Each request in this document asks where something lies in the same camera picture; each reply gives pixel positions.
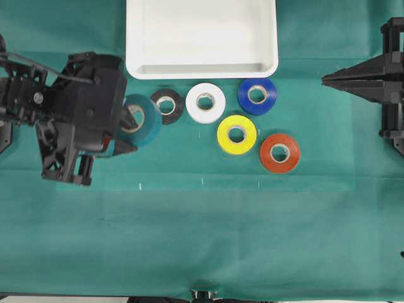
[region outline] electrical tape roll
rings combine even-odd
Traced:
[[[198,106],[201,98],[208,97],[212,100],[213,106],[204,110]],[[226,97],[222,90],[211,83],[198,84],[188,92],[186,98],[188,114],[198,123],[210,124],[217,121],[226,108]]]
[[[272,151],[275,147],[282,147],[286,151],[286,159],[278,161]],[[259,151],[264,167],[274,174],[286,174],[291,172],[299,164],[300,148],[297,142],[286,134],[274,134],[269,136],[261,145]]]
[[[261,90],[264,99],[254,102],[250,98],[253,90]],[[275,105],[278,94],[275,85],[268,78],[246,79],[239,87],[239,105],[248,114],[260,116],[267,113]]]
[[[136,129],[118,130],[117,137],[133,146],[141,147],[152,142],[162,126],[162,115],[156,104],[143,95],[130,95],[126,97],[126,105],[134,116],[141,112],[143,122]]]
[[[181,118],[185,103],[177,92],[168,89],[158,90],[150,98],[156,103],[157,107],[160,107],[160,104],[164,101],[173,103],[173,109],[171,112],[166,114],[162,112],[164,125],[173,124]]]
[[[235,128],[241,129],[244,133],[244,139],[239,143],[230,139],[230,132]],[[254,147],[257,141],[257,129],[254,123],[244,116],[230,116],[220,123],[217,141],[224,152],[230,155],[243,155]]]

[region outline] plastic tray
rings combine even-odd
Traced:
[[[275,0],[127,0],[137,79],[264,78],[278,67]]]

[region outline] cable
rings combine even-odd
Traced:
[[[15,54],[13,52],[0,52],[0,56],[8,56],[8,57],[12,57],[15,58],[17,60],[20,61],[25,61],[29,64],[31,64],[32,66],[35,66],[36,68],[39,69],[43,69],[45,71],[48,71],[52,74],[55,74],[56,76],[58,76],[59,78],[65,79],[65,80],[70,80],[70,81],[75,81],[75,82],[80,82],[80,83],[88,83],[88,84],[94,84],[93,80],[90,79],[84,79],[84,78],[80,78],[80,77],[74,77],[74,76],[67,76],[65,74],[61,74],[58,71],[56,71],[55,69],[52,69],[46,65],[40,64],[34,60],[31,60],[27,57],[21,56],[19,54]]]

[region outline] teal fabric surface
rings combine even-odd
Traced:
[[[402,0],[277,1],[278,102],[259,142],[292,135],[298,168],[262,168],[259,144],[224,154],[218,123],[184,113],[133,155],[97,160],[93,186],[43,181],[33,129],[0,156],[0,292],[256,300],[404,300],[404,159],[377,135],[380,107],[320,78],[381,52]],[[123,0],[0,1],[8,49],[61,69],[66,55],[124,57]],[[199,80],[139,81],[127,95]],[[240,111],[241,80],[211,80]]]

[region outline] red tape roll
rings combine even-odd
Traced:
[[[272,155],[273,149],[278,146],[283,147],[286,151],[286,159],[281,162]],[[299,145],[286,134],[269,136],[261,145],[259,154],[264,167],[274,174],[286,174],[294,170],[300,160]]]

